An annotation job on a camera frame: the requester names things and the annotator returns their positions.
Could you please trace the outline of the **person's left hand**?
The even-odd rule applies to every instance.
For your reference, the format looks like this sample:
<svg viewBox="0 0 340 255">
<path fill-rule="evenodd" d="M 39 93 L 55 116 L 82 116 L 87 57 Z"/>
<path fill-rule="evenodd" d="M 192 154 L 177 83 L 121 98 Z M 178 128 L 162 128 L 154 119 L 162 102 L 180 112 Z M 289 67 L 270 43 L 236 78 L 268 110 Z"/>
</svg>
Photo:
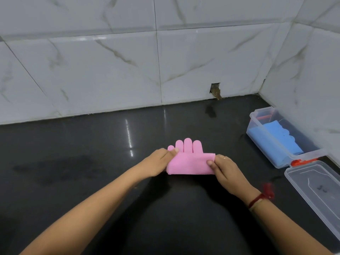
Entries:
<svg viewBox="0 0 340 255">
<path fill-rule="evenodd" d="M 148 157 L 138 163 L 135 168 L 138 177 L 144 180 L 159 175 L 167 167 L 167 150 L 164 148 L 155 150 Z"/>
</svg>

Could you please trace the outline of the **red thread wristband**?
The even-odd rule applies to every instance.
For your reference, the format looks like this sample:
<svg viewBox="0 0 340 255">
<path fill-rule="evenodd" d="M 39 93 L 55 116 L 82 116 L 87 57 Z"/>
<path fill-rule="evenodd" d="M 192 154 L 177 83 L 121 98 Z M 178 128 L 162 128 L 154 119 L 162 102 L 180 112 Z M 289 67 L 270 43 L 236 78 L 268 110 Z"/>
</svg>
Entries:
<svg viewBox="0 0 340 255">
<path fill-rule="evenodd" d="M 275 197 L 275 193 L 273 190 L 273 184 L 265 183 L 263 185 L 262 192 L 249 203 L 248 209 L 252 211 L 261 201 L 272 200 L 274 199 L 274 197 Z"/>
</svg>

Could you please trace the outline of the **person's left forearm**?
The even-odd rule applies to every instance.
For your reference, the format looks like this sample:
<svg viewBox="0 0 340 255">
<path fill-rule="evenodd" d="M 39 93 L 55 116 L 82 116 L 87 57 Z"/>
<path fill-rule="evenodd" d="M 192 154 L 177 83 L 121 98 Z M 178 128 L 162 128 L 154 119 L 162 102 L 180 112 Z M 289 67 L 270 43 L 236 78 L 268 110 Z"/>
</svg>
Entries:
<svg viewBox="0 0 340 255">
<path fill-rule="evenodd" d="M 80 255 L 129 190 L 151 176 L 132 167 L 51 224 L 19 255 Z"/>
</svg>

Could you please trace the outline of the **clear plastic container lid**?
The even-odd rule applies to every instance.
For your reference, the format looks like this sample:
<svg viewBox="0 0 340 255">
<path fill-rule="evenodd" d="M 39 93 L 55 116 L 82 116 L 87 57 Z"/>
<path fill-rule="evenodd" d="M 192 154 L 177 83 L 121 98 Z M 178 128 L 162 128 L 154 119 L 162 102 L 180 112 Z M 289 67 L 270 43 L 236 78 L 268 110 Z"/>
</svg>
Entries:
<svg viewBox="0 0 340 255">
<path fill-rule="evenodd" d="M 315 159 L 292 162 L 284 175 L 340 241 L 340 175 Z"/>
</svg>

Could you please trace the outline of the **clear plastic container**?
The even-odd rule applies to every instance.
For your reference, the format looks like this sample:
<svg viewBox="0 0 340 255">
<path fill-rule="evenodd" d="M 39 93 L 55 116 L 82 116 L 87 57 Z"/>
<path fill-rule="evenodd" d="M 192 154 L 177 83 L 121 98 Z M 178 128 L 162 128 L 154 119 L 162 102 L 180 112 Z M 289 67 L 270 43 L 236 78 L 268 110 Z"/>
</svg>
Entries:
<svg viewBox="0 0 340 255">
<path fill-rule="evenodd" d="M 277 169 L 307 164 L 327 155 L 325 148 L 272 106 L 250 113 L 246 134 Z"/>
</svg>

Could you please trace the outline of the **blue rubber glove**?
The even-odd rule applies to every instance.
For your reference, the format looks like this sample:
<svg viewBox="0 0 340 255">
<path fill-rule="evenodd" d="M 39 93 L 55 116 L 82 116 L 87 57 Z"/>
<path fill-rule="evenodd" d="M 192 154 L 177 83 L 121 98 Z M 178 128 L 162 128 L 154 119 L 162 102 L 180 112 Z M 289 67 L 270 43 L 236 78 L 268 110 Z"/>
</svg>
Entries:
<svg viewBox="0 0 340 255">
<path fill-rule="evenodd" d="M 262 126 L 254 125 L 247 129 L 247 134 L 276 168 L 286 167 L 293 161 L 289 154 L 304 153 L 295 138 L 277 120 Z"/>
</svg>

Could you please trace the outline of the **pink rubber glove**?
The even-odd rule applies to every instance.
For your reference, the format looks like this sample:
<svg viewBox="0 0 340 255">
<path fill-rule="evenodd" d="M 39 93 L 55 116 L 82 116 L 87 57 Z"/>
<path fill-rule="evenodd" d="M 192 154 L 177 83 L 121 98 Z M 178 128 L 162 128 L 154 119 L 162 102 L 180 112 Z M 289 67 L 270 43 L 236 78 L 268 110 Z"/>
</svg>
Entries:
<svg viewBox="0 0 340 255">
<path fill-rule="evenodd" d="M 177 155 L 166 167 L 168 175 L 213 175 L 214 172 L 207 161 L 214 161 L 214 153 L 204 153 L 202 143 L 199 140 L 192 141 L 190 138 L 177 140 L 175 146 L 168 146 L 171 151 L 179 149 Z"/>
</svg>

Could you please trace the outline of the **person's right forearm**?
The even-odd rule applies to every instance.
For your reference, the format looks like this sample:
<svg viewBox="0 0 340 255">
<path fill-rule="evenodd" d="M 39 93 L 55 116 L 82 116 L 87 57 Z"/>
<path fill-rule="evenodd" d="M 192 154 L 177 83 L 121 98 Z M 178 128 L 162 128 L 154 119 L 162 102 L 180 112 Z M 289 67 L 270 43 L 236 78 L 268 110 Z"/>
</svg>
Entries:
<svg viewBox="0 0 340 255">
<path fill-rule="evenodd" d="M 256 201 L 251 211 L 285 255 L 333 255 L 268 199 Z"/>
</svg>

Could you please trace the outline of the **person's right hand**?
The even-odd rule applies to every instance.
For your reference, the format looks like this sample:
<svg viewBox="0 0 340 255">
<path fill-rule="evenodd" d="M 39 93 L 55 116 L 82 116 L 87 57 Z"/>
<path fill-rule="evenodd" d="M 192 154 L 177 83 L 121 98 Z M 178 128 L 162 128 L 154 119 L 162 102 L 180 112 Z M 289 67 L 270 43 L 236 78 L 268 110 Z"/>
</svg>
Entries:
<svg viewBox="0 0 340 255">
<path fill-rule="evenodd" d="M 249 204 L 260 191 L 253 187 L 231 158 L 218 154 L 214 162 L 219 171 L 214 171 L 218 182 L 232 195 Z"/>
</svg>

